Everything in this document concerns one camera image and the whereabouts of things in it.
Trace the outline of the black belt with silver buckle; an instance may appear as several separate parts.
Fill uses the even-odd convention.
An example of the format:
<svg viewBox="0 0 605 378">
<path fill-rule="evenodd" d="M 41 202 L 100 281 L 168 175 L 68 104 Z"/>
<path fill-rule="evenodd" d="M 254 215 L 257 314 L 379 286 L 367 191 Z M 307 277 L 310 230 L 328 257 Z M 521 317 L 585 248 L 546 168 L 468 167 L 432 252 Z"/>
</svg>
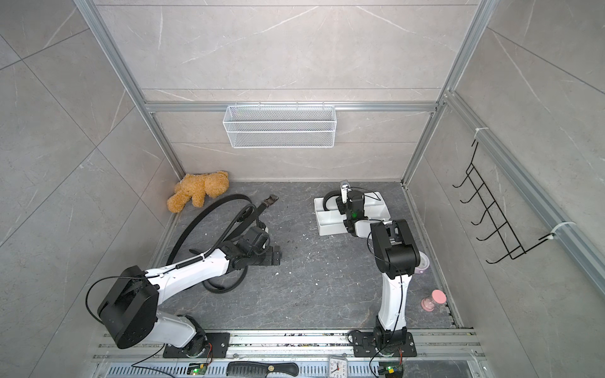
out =
<svg viewBox="0 0 605 378">
<path fill-rule="evenodd" d="M 324 211 L 329 211 L 328 207 L 327 207 L 327 203 L 331 198 L 335 198 L 335 197 L 339 197 L 341 196 L 341 192 L 340 190 L 336 190 L 336 191 L 330 191 L 328 192 L 322 200 L 322 207 Z"/>
</svg>

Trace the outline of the white compartment storage tray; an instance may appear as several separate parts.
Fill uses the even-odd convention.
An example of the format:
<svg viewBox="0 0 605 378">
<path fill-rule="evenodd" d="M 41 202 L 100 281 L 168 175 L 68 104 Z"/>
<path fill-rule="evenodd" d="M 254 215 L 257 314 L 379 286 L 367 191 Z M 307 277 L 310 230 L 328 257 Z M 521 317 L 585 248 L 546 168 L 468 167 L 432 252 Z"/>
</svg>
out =
<svg viewBox="0 0 605 378">
<path fill-rule="evenodd" d="M 341 198 L 340 190 L 337 191 L 337 195 L 335 197 L 326 201 L 327 210 L 325 210 L 323 206 L 323 197 L 314 199 L 314 213 L 320 236 L 348 233 L 348 230 L 344 224 L 346 215 L 341 214 L 338 210 L 338 198 Z M 362 237 L 366 237 L 370 233 L 370 226 L 368 223 L 378 220 L 389 222 L 391 220 L 391 214 L 389 213 L 389 210 L 380 192 L 365 193 L 364 198 L 364 214 L 369 220 L 363 220 L 362 225 L 359 226 Z"/>
</svg>

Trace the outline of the black belt with dark buckle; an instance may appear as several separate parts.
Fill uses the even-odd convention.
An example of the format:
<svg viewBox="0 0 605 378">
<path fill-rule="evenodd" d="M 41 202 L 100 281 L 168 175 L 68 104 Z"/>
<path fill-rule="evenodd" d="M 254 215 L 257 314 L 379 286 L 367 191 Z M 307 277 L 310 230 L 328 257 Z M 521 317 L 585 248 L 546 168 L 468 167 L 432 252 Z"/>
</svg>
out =
<svg viewBox="0 0 605 378">
<path fill-rule="evenodd" d="M 240 212 L 236 215 L 236 217 L 234 217 L 232 219 L 231 223 L 228 225 L 226 230 L 223 231 L 223 233 L 219 236 L 219 238 L 215 242 L 215 244 L 213 244 L 213 246 L 205 252 L 202 252 L 200 250 L 191 249 L 190 252 L 194 255 L 194 257 L 190 258 L 188 260 L 179 262 L 176 265 L 176 267 L 178 267 L 178 269 L 183 269 L 187 266 L 197 264 L 197 263 L 203 261 L 204 259 L 209 258 L 209 256 L 211 256 L 211 254 L 214 253 L 214 251 L 217 249 L 224 252 L 224 242 L 225 241 L 231 240 L 231 239 L 236 239 L 238 237 L 243 236 L 245 234 L 245 232 L 251 227 L 257 226 L 257 227 L 263 228 L 264 230 L 267 231 L 266 224 L 264 224 L 262 221 L 260 221 L 259 217 L 267 208 L 272 206 L 272 204 L 274 204 L 278 200 L 278 197 L 276 195 L 270 195 L 269 198 L 263 200 L 259 206 L 255 206 L 254 203 L 251 201 L 251 199 L 247 195 L 242 195 L 242 194 L 228 195 L 225 198 L 221 198 L 221 199 L 217 200 L 215 203 L 211 204 L 208 208 L 202 210 L 202 212 L 196 218 L 194 218 L 194 220 L 187 226 L 187 228 L 180 235 L 179 239 L 176 241 L 176 243 L 175 243 L 173 249 L 171 250 L 170 255 L 167 259 L 167 263 L 169 265 L 174 263 L 175 258 L 177 256 L 179 250 L 183 246 L 185 240 L 194 231 L 196 226 L 202 220 L 204 220 L 205 217 L 210 215 L 213 211 L 215 211 L 220 206 L 225 205 L 226 203 L 229 203 L 231 201 L 236 201 L 236 200 L 244 200 L 247 202 L 247 205 L 244 206 L 240 210 Z M 206 288 L 207 291 L 209 291 L 213 294 L 225 294 L 227 292 L 234 290 L 240 284 L 242 284 L 242 282 L 244 281 L 244 278 L 247 275 L 247 270 L 249 267 L 250 266 L 248 266 L 247 269 L 241 269 L 242 274 L 239 276 L 238 280 L 233 285 L 231 285 L 227 288 L 223 287 L 221 285 L 215 285 L 215 284 L 211 283 L 209 279 L 202 280 L 200 283 L 204 286 L 204 288 Z"/>
</svg>

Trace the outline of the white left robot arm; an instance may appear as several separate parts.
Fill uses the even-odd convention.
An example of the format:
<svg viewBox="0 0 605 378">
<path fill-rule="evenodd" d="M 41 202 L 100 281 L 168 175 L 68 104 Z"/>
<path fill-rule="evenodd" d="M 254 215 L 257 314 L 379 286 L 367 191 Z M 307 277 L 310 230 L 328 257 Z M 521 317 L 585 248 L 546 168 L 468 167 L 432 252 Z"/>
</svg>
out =
<svg viewBox="0 0 605 378">
<path fill-rule="evenodd" d="M 280 259 L 280 247 L 271 244 L 269 233 L 254 226 L 236 241 L 226 240 L 179 263 L 148 271 L 127 268 L 116 277 L 97 314 L 119 349 L 162 343 L 197 357 L 208 344 L 202 326 L 191 316 L 172 315 L 158 306 L 203 281 L 249 266 L 278 266 Z"/>
</svg>

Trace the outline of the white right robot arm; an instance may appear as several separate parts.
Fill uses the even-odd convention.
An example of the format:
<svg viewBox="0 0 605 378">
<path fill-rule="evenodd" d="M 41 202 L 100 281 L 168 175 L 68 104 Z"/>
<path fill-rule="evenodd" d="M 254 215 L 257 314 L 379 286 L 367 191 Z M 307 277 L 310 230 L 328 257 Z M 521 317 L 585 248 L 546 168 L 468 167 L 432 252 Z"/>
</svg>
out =
<svg viewBox="0 0 605 378">
<path fill-rule="evenodd" d="M 373 330 L 378 352 L 387 346 L 406 343 L 406 298 L 411 278 L 421 262 L 418 246 L 408 222 L 371 219 L 365 212 L 366 194 L 348 181 L 334 192 L 343 224 L 353 236 L 364 238 L 382 275 L 381 308 Z"/>
</svg>

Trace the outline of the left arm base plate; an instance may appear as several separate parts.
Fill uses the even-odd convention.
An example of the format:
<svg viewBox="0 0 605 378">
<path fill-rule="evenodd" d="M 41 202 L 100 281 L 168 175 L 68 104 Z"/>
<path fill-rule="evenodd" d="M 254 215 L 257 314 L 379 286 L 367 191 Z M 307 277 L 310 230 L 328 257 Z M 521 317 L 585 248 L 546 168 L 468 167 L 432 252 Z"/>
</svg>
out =
<svg viewBox="0 0 605 378">
<path fill-rule="evenodd" d="M 168 345 L 163 351 L 164 358 L 225 358 L 229 347 L 229 332 L 211 332 L 205 337 L 195 337 L 186 347 Z"/>
</svg>

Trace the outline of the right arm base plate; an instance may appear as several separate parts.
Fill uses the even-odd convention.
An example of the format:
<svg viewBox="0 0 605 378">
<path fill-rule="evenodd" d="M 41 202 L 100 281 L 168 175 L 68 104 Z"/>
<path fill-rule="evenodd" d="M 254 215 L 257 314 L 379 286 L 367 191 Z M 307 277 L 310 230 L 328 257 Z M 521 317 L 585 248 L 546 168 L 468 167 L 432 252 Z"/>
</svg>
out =
<svg viewBox="0 0 605 378">
<path fill-rule="evenodd" d="M 348 343 L 353 347 L 353 354 L 357 358 L 371 358 L 375 355 L 384 355 L 404 358 L 417 357 L 414 338 L 410 332 L 406 334 L 405 339 L 394 337 L 390 343 L 378 345 L 373 332 L 361 332 L 352 330 L 347 334 Z"/>
</svg>

